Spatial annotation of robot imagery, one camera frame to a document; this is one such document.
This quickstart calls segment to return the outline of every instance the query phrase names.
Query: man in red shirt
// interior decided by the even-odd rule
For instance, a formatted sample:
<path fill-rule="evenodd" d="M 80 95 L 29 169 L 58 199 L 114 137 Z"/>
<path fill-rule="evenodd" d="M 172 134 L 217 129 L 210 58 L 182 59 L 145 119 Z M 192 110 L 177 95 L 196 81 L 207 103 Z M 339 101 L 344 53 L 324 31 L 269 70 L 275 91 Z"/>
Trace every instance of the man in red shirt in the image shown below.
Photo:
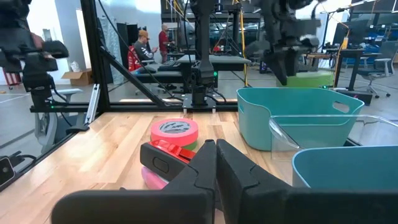
<path fill-rule="evenodd" d="M 165 63 L 167 61 L 167 47 L 166 45 L 169 43 L 174 43 L 174 41 L 169 41 L 169 38 L 167 37 L 167 31 L 168 27 L 166 24 L 162 25 L 162 31 L 159 34 L 159 49 L 160 49 L 160 54 L 162 56 L 162 63 Z"/>

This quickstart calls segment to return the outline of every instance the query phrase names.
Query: concrete floor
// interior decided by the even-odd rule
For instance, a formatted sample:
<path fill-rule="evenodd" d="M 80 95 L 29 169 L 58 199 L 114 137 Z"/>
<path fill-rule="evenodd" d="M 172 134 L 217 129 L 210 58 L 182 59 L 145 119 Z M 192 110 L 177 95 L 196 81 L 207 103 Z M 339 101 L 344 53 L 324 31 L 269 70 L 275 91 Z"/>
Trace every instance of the concrete floor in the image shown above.
<path fill-rule="evenodd" d="M 243 78 L 242 72 L 236 72 Z M 342 70 L 338 86 L 348 86 L 351 70 Z M 249 70 L 249 83 L 255 87 L 273 87 L 275 86 L 275 77 L 271 74 L 259 74 L 257 70 Z M 357 77 L 355 86 L 365 86 L 368 81 Z M 236 98 L 236 90 L 242 88 L 243 82 L 231 72 L 219 73 L 218 91 L 226 98 Z M 386 98 L 381 95 L 380 99 L 373 99 L 371 106 L 365 106 L 361 114 L 373 114 L 382 116 L 391 120 L 398 120 L 398 75 L 376 80 L 374 87 L 389 91 L 391 97 Z M 59 90 L 76 88 L 69 85 L 59 85 Z M 72 97 L 74 102 L 88 102 L 90 100 L 92 86 L 79 87 L 83 93 Z M 118 102 L 121 99 L 146 98 L 142 93 L 136 95 L 137 88 L 126 83 L 120 86 L 108 85 L 111 90 L 109 97 L 112 102 Z M 17 150 L 23 154 L 41 155 L 41 145 L 37 142 L 34 130 L 34 115 L 30 113 L 29 107 L 32 100 L 29 94 L 25 92 L 22 85 L 15 86 L 9 90 L 7 86 L 0 86 L 0 91 L 6 91 L 6 94 L 0 94 L 0 156 L 10 155 Z"/>

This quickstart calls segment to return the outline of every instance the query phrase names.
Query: wooden table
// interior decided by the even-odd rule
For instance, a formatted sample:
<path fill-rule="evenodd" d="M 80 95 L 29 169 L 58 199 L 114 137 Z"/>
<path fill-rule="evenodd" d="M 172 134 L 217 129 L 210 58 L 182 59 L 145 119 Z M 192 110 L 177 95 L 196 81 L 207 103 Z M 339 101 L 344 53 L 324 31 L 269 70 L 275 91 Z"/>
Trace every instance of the wooden table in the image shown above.
<path fill-rule="evenodd" d="M 55 203 L 78 190 L 147 189 L 139 161 L 140 145 L 149 141 L 156 121 L 183 113 L 105 113 L 28 173 L 0 193 L 0 223 L 50 223 Z M 206 139 L 225 139 L 276 177 L 291 184 L 289 162 L 271 160 L 269 152 L 250 148 L 238 131 L 238 114 L 194 113 L 199 126 L 198 150 Z M 216 223 L 224 223 L 216 212 Z"/>

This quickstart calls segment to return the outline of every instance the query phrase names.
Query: pink tape roll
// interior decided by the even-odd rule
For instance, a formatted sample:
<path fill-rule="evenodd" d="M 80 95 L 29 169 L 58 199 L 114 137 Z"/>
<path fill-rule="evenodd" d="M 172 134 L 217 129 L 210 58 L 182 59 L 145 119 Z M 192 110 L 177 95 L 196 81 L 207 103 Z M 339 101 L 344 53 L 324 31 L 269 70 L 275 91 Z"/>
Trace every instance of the pink tape roll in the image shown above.
<path fill-rule="evenodd" d="M 198 124 L 191 119 L 172 118 L 156 122 L 150 129 L 151 141 L 164 140 L 187 146 L 198 139 Z"/>
<path fill-rule="evenodd" d="M 146 167 L 142 167 L 141 175 L 145 184 L 151 190 L 162 190 L 169 183 Z"/>

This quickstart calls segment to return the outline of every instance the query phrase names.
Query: basket handle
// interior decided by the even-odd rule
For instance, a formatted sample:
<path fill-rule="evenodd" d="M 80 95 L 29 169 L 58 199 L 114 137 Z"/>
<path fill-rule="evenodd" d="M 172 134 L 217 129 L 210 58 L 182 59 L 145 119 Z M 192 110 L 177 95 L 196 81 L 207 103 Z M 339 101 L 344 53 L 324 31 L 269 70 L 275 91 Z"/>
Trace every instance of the basket handle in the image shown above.
<path fill-rule="evenodd" d="M 334 99 L 333 99 L 333 101 L 331 102 L 331 106 L 335 109 L 335 110 L 338 110 L 338 111 L 340 111 L 340 112 L 343 112 L 343 113 L 349 113 L 349 114 L 351 114 L 353 111 L 354 111 L 354 106 L 352 106 L 352 104 L 353 104 L 353 100 L 355 100 L 355 99 L 352 99 L 351 97 L 349 97 L 349 96 L 345 96 L 345 95 L 343 95 L 343 94 L 341 94 L 341 93 L 339 93 L 339 94 L 337 94 L 335 97 L 334 97 Z M 341 106 L 342 106 L 342 110 L 340 109 L 340 108 L 336 108 L 336 103 L 338 103 L 338 104 L 340 104 Z"/>

